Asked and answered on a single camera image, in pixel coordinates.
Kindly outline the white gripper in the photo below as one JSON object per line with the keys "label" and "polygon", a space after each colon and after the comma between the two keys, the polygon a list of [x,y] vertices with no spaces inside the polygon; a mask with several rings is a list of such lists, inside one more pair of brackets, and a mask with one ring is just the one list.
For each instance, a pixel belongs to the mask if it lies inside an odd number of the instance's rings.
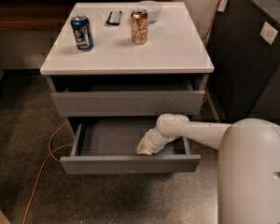
{"label": "white gripper", "polygon": [[151,156],[159,153],[164,147],[173,142],[175,137],[173,135],[164,135],[157,128],[150,129],[141,139],[141,142],[136,148],[138,155]]}

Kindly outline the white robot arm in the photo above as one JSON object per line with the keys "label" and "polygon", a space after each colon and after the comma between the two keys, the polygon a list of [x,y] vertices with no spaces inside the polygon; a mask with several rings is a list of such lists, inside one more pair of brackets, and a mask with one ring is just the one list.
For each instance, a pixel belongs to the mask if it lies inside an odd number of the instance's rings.
{"label": "white robot arm", "polygon": [[184,136],[218,151],[218,224],[280,224],[280,126],[263,119],[233,124],[163,114],[136,152],[153,155]]}

